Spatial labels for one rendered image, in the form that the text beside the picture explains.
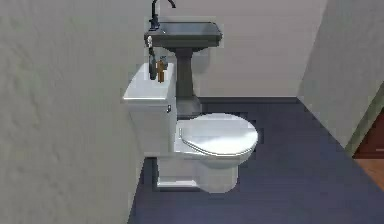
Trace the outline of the white toilet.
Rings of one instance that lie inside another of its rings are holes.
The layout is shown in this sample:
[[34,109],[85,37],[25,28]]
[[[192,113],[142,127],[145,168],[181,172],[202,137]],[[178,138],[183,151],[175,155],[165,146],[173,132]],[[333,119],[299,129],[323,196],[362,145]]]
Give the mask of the white toilet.
[[158,188],[197,188],[226,193],[236,187],[239,166],[259,142],[248,120],[229,113],[178,117],[176,69],[163,70],[164,80],[151,79],[148,63],[129,82],[122,100],[127,107],[138,148],[157,165]]

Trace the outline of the brown spray bottle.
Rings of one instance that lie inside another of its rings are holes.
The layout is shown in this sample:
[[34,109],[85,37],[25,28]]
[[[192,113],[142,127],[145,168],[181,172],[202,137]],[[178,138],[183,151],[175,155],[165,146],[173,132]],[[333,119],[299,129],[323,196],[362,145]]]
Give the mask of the brown spray bottle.
[[157,61],[157,73],[158,73],[158,82],[162,83],[164,82],[164,71],[165,68],[165,59],[164,57],[160,57],[160,59]]

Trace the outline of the dark brush with white tip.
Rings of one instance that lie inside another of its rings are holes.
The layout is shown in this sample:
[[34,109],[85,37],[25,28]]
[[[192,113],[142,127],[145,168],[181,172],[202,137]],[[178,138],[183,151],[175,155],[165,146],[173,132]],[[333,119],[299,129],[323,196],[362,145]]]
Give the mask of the dark brush with white tip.
[[153,49],[153,41],[152,36],[147,37],[147,44],[148,44],[148,50],[149,50],[149,75],[150,80],[156,80],[157,73],[156,73],[156,58],[155,53]]

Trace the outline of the black sink faucet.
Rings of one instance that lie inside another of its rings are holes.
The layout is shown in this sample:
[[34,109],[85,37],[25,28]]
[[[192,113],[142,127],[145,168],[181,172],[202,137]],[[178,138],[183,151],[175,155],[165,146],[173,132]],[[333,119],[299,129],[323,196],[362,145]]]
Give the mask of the black sink faucet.
[[[160,22],[158,19],[158,14],[156,13],[156,4],[158,0],[153,0],[151,3],[151,19],[149,20],[150,23],[150,31],[155,31],[160,27]],[[172,8],[176,7],[176,4],[174,0],[167,0]]]

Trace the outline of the dark red room door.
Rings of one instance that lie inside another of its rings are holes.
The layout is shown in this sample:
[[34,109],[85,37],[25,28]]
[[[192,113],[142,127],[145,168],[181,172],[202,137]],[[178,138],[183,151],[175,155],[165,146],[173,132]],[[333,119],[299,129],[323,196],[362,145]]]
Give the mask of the dark red room door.
[[384,109],[357,148],[354,159],[384,159]]

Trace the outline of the grey pedestal sink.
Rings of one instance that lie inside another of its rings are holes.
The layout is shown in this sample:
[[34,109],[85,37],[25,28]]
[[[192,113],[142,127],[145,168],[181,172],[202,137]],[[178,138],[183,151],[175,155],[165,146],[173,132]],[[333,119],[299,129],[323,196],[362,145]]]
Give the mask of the grey pedestal sink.
[[222,38],[223,33],[218,25],[210,21],[161,22],[156,29],[150,28],[144,33],[147,47],[161,47],[176,56],[176,103],[179,119],[197,117],[202,110],[193,88],[193,53],[218,47]]

